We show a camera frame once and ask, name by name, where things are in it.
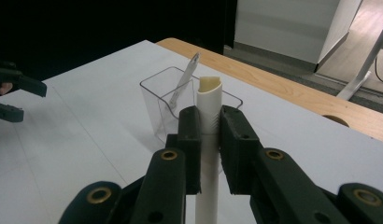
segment floor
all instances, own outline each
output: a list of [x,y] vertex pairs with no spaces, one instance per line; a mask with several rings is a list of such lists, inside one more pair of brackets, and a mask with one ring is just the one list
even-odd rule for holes
[[[312,72],[311,65],[240,43],[234,43],[232,49],[225,47],[224,55],[336,95],[357,76],[382,30],[383,0],[364,0],[346,41],[317,73]],[[383,113],[383,82],[376,77],[373,64],[370,71],[371,75],[350,101]],[[377,57],[377,72],[383,79],[383,49]]]

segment transparent container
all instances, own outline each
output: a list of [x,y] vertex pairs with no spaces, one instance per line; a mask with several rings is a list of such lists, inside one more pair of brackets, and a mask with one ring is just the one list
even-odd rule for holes
[[[196,104],[199,78],[191,77],[184,87],[177,88],[182,76],[182,70],[169,67],[140,82],[154,134],[164,143],[169,133],[177,133],[179,112]],[[170,106],[169,102],[174,92],[180,88],[184,90],[178,96],[176,106]],[[241,99],[226,91],[223,91],[222,103],[238,109],[241,109],[243,104]]]

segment white paper tube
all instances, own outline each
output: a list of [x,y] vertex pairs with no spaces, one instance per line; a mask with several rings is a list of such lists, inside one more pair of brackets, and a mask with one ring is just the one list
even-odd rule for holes
[[202,193],[196,196],[196,224],[217,223],[221,93],[221,83],[218,77],[200,78],[197,108],[200,114],[202,141]]

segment white table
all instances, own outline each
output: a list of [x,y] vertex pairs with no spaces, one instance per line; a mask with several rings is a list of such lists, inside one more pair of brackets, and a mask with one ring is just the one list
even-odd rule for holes
[[[125,187],[144,175],[163,145],[139,82],[188,61],[144,41],[46,80],[46,98],[24,91],[1,97],[25,115],[22,123],[0,120],[0,224],[57,223],[85,186],[105,180]],[[244,100],[263,145],[288,152],[318,186],[336,193],[360,182],[383,191],[383,142],[204,65],[195,75],[220,76]],[[219,223],[254,223],[248,197],[230,195],[223,173],[219,203]],[[193,196],[187,209],[193,223]]]

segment black backdrop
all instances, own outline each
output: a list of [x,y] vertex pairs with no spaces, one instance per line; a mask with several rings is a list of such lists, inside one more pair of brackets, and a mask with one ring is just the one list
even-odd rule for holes
[[3,1],[0,58],[44,80],[142,40],[176,37],[222,53],[234,0]]

